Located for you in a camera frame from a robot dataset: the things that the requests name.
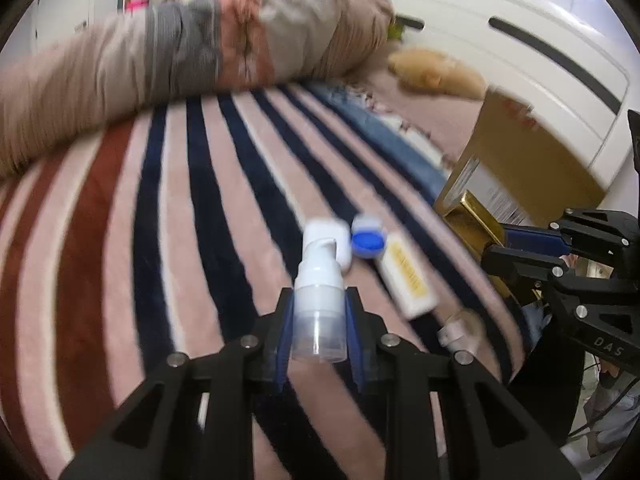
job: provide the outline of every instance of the black cable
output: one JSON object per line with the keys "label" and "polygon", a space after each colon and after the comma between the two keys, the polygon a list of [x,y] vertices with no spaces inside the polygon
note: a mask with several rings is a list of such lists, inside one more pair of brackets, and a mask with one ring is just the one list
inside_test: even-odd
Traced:
{"label": "black cable", "polygon": [[567,436],[567,440],[573,438],[578,433],[583,432],[587,428],[590,428],[591,426],[594,426],[596,423],[600,422],[603,418],[605,418],[607,415],[609,415],[610,411],[613,410],[613,408],[615,408],[618,405],[618,403],[626,396],[626,394],[629,393],[631,388],[633,388],[634,386],[636,386],[636,384],[638,384],[638,381],[639,381],[638,378],[635,378],[633,381],[631,381],[627,385],[627,387],[624,390],[622,390],[622,392],[619,394],[619,396],[616,397],[616,400],[614,400],[609,406],[606,407],[606,409],[604,409],[602,412],[600,412],[591,422],[587,422],[584,426],[581,426],[577,430],[572,431],[571,433],[569,433],[569,435]]}

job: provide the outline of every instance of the cardboard box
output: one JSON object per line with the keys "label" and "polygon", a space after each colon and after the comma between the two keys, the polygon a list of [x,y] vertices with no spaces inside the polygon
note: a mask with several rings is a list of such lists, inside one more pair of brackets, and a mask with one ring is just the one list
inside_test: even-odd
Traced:
{"label": "cardboard box", "polygon": [[595,208],[605,190],[542,124],[531,107],[487,92],[465,151],[434,209],[440,214],[468,189],[498,222],[547,227],[565,208]]}

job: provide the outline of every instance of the blue lid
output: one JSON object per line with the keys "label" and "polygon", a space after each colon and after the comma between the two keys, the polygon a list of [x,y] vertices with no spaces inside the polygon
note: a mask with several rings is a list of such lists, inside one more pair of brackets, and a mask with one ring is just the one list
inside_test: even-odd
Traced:
{"label": "blue lid", "polygon": [[385,237],[379,231],[359,231],[351,237],[351,250],[360,258],[375,258],[385,248]]}

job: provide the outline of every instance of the gray fabric panel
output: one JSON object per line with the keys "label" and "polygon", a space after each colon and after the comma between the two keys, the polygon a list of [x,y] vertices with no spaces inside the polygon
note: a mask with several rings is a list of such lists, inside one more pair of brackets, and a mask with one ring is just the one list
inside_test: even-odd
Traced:
{"label": "gray fabric panel", "polygon": [[222,66],[218,0],[165,2],[148,9],[145,41],[151,103],[209,92]]}

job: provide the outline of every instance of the small jar with blue cap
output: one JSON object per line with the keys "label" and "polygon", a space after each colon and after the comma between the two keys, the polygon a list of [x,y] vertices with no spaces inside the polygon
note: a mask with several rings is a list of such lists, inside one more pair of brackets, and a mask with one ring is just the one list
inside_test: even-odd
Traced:
{"label": "small jar with blue cap", "polygon": [[351,223],[351,251],[359,258],[370,260],[385,251],[385,231],[379,218],[356,215]]}

